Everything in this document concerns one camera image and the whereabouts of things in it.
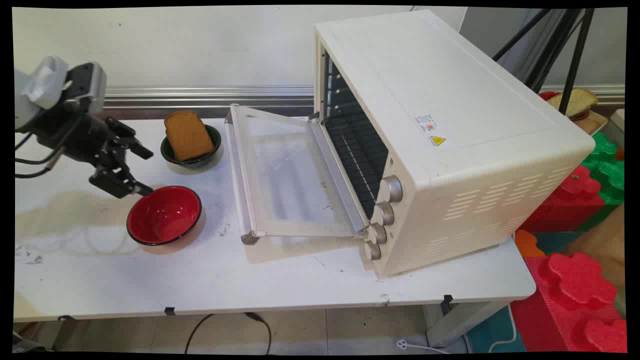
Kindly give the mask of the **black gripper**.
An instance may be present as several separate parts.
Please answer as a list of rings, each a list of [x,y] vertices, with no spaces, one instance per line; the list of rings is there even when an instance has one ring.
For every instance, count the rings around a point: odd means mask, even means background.
[[[114,117],[98,117],[86,103],[58,104],[39,111],[19,126],[26,141],[34,137],[50,153],[41,159],[20,158],[19,163],[39,166],[65,156],[94,166],[89,182],[117,199],[138,194],[149,196],[154,189],[135,180],[126,163],[126,151],[148,160],[154,153],[142,146],[135,130]]]

